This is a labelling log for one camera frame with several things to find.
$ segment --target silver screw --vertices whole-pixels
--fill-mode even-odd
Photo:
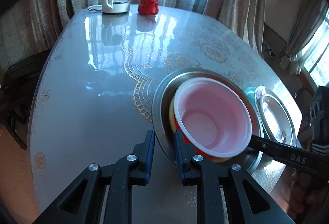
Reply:
[[[234,171],[240,171],[241,170],[241,166],[238,165],[238,164],[233,164],[231,167]]]
[[[203,156],[199,155],[199,154],[196,154],[196,155],[193,156],[193,159],[194,159],[194,161],[200,162],[200,161],[203,160]]]
[[[91,165],[88,166],[88,169],[90,171],[95,171],[95,170],[98,169],[98,164],[91,164]]]
[[[130,162],[135,161],[136,159],[137,159],[137,156],[134,154],[130,154],[127,156],[127,160]]]

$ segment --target white wall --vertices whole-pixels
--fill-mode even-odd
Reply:
[[[289,40],[300,0],[265,0],[265,24]]]

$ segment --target table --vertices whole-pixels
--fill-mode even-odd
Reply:
[[[115,163],[152,129],[156,87],[174,70],[201,67],[240,88],[265,85],[283,101],[298,133],[301,113],[261,57],[213,18],[160,7],[157,16],[79,11],[44,66],[32,105],[28,148],[43,211],[90,163]],[[253,177],[270,192],[284,165]],[[133,223],[195,223],[196,188],[180,184],[156,142],[147,187],[133,187]]]

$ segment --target bowl rim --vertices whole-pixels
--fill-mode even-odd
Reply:
[[[210,81],[212,83],[215,83],[215,84],[218,84],[220,85],[221,87],[224,87],[226,88],[227,90],[229,90],[229,92],[231,94],[233,94],[235,96],[235,98],[237,98],[240,102],[240,104],[242,105],[243,107],[243,112],[246,114],[247,116],[247,126],[246,126],[246,134],[247,134],[247,137],[248,139],[245,140],[245,143],[242,144],[238,149],[230,152],[230,153],[217,153],[217,152],[214,152],[212,150],[209,150],[205,147],[203,147],[202,145],[200,145],[189,133],[188,131],[186,130],[185,126],[183,125],[183,122],[181,120],[180,117],[177,117],[177,115],[179,115],[179,112],[178,112],[178,96],[180,96],[180,93],[184,90],[185,86],[186,85],[190,85],[192,82],[194,81]],[[207,78],[207,77],[195,77],[195,78],[191,78],[189,80],[186,80],[185,82],[183,82],[176,90],[176,93],[175,93],[175,96],[174,96],[174,114],[175,114],[175,118],[176,118],[176,121],[179,125],[179,127],[181,128],[182,132],[184,133],[184,135],[187,137],[187,139],[194,145],[196,146],[199,150],[203,151],[204,153],[206,154],[209,154],[213,157],[219,157],[219,158],[231,158],[231,157],[234,157],[234,156],[237,156],[238,154],[242,153],[248,146],[250,140],[251,140],[251,135],[252,135],[252,123],[251,123],[251,118],[250,118],[250,115],[249,115],[249,112],[245,106],[245,104],[243,103],[243,101],[240,99],[240,97],[232,90],[230,89],[228,86],[226,86],[225,84],[217,81],[217,80],[214,80],[214,79],[211,79],[211,78]]]
[[[278,99],[277,99],[276,97],[274,97],[273,95],[268,94],[268,93],[262,95],[262,96],[260,97],[260,99],[259,99],[259,113],[260,113],[260,115],[261,115],[261,120],[262,120],[262,123],[263,123],[263,125],[264,125],[264,128],[265,128],[266,132],[271,136],[271,139],[272,139],[272,140],[274,140],[274,141],[276,141],[276,142],[279,142],[279,141],[276,139],[276,137],[274,136],[274,134],[273,134],[273,132],[271,131],[271,129],[269,128],[269,125],[268,125],[268,123],[267,123],[267,121],[266,121],[266,118],[265,118],[265,114],[264,114],[263,106],[262,106],[265,97],[270,97],[270,98],[274,99],[274,100],[279,104],[279,106],[280,106],[280,108],[282,109],[282,111],[284,112],[284,114],[285,114],[285,116],[286,116],[286,118],[287,118],[287,120],[288,120],[288,122],[289,122],[289,126],[290,126],[290,134],[291,134],[291,136],[290,136],[291,139],[290,139],[289,143],[285,143],[285,144],[287,144],[287,145],[291,145],[291,144],[292,144],[292,136],[293,136],[293,134],[292,134],[292,127],[291,127],[291,123],[290,123],[289,117],[288,117],[286,111],[284,110],[283,106],[282,106],[282,105],[280,104],[280,102],[278,101]]]

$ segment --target human hand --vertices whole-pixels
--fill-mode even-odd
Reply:
[[[289,208],[287,214],[295,219],[298,214],[304,211],[304,201],[308,204],[321,204],[327,194],[328,187],[312,191],[307,196],[305,191],[298,185],[299,173],[292,174],[292,185],[290,187]]]

